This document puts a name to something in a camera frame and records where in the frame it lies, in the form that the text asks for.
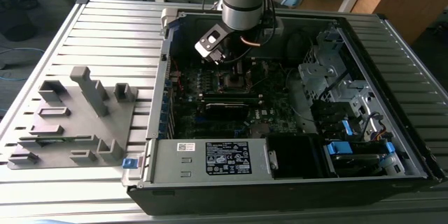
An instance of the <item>white sticker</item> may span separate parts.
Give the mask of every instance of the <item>white sticker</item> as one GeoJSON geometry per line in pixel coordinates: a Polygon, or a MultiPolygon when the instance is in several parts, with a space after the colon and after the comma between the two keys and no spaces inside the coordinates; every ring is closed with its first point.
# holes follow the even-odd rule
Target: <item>white sticker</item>
{"type": "Polygon", "coordinates": [[[179,152],[194,152],[196,149],[195,143],[178,143],[179,152]]]}

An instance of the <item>warning label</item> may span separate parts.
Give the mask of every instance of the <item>warning label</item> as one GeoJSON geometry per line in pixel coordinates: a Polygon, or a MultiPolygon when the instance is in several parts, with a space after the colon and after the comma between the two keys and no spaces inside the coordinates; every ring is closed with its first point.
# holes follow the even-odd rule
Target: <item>warning label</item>
{"type": "Polygon", "coordinates": [[[206,143],[210,175],[252,174],[248,142],[206,143]]]}

